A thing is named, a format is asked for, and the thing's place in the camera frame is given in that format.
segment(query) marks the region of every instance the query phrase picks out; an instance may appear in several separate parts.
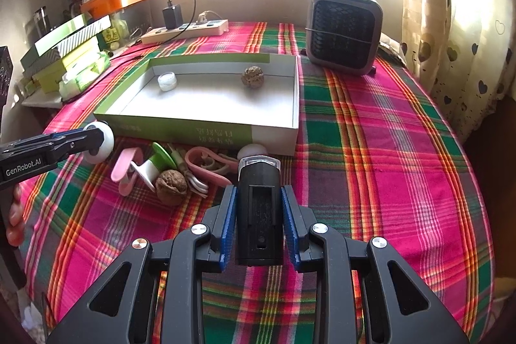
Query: hand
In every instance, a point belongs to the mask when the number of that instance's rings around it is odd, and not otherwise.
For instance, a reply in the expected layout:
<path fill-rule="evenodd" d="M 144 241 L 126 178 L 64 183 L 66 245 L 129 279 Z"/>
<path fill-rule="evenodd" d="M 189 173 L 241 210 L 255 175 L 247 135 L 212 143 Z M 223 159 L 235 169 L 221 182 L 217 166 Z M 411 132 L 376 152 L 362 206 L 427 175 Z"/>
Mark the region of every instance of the hand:
<path fill-rule="evenodd" d="M 18 184 L 13 191 L 13 202 L 7 224 L 7 241 L 12 246 L 20 246 L 25 237 L 25 222 L 23 221 L 23 206 L 20 203 L 22 191 Z"/>

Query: screw head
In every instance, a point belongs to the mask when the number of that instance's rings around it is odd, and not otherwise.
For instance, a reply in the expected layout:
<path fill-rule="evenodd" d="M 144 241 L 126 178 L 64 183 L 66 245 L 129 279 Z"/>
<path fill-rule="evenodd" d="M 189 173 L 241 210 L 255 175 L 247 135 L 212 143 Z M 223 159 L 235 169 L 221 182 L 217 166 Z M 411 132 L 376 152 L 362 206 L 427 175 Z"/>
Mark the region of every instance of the screw head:
<path fill-rule="evenodd" d="M 204 226 L 202 223 L 192 226 L 192 233 L 194 235 L 202 235 L 207 230 L 208 230 L 208 228 L 206 226 Z"/>
<path fill-rule="evenodd" d="M 387 240 L 381 236 L 373 238 L 371 242 L 376 248 L 385 248 L 387 246 Z"/>
<path fill-rule="evenodd" d="M 326 233 L 328 231 L 328 227 L 324 223 L 316 223 L 312 226 L 312 230 L 315 233 Z"/>
<path fill-rule="evenodd" d="M 144 238 L 135 239 L 133 242 L 133 248 L 136 250 L 142 250 L 147 246 L 147 240 Z"/>

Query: heater grille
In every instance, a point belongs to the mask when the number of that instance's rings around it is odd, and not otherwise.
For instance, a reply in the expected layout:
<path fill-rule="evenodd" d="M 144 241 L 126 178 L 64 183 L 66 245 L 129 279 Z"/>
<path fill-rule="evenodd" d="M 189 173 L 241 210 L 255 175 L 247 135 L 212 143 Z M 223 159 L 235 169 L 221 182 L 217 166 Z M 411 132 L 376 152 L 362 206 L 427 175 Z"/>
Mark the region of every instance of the heater grille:
<path fill-rule="evenodd" d="M 310 50 L 314 57 L 352 69 L 367 63 L 375 16 L 365 8 L 327 0 L 314 6 Z"/>

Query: walnut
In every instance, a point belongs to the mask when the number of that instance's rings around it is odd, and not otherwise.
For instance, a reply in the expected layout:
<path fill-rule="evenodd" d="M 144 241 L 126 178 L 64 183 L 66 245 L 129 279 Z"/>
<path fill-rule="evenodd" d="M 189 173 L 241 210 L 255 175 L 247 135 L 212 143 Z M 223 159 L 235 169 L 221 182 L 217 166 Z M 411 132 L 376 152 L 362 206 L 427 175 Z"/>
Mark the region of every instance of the walnut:
<path fill-rule="evenodd" d="M 259 88 L 263 85 L 263 71 L 258 66 L 250 66 L 241 76 L 242 83 L 251 88 Z"/>
<path fill-rule="evenodd" d="M 185 177 L 175 170 L 167 170 L 159 174 L 155 186 L 159 200 L 170 207 L 181 204 L 188 190 Z"/>

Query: black charger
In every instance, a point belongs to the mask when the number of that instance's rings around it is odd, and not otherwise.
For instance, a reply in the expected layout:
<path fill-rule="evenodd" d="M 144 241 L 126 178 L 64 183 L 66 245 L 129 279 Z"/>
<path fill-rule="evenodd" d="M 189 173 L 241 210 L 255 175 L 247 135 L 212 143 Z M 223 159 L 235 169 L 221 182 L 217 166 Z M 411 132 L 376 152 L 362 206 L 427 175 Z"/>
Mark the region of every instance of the black charger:
<path fill-rule="evenodd" d="M 181 5 L 172 5 L 170 0 L 167 3 L 168 6 L 163 10 L 164 26 L 167 30 L 173 30 L 184 24 Z"/>

